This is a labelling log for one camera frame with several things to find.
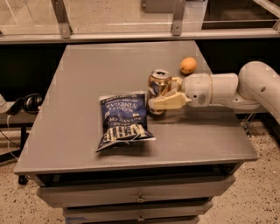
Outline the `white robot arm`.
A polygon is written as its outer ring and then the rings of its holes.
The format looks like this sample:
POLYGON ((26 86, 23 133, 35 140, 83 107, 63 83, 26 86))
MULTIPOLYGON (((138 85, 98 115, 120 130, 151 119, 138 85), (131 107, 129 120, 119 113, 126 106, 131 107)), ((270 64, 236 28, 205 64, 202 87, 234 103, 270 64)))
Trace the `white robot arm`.
POLYGON ((280 123, 280 76, 260 61, 245 64, 235 73, 194 73, 171 79, 171 89, 147 100, 153 110, 180 109, 185 105, 223 105, 230 109, 264 107, 280 123))

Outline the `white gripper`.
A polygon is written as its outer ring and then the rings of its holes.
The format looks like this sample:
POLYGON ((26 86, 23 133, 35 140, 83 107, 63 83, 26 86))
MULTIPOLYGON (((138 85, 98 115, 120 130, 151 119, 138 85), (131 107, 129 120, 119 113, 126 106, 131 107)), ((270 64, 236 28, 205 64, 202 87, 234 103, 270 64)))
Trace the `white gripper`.
POLYGON ((171 91, 163 96, 148 100, 148 106, 154 110, 181 109, 188 104, 191 107, 206 107, 212 99, 212 79, 207 73, 194 73, 184 81, 180 77, 171 78, 171 91))

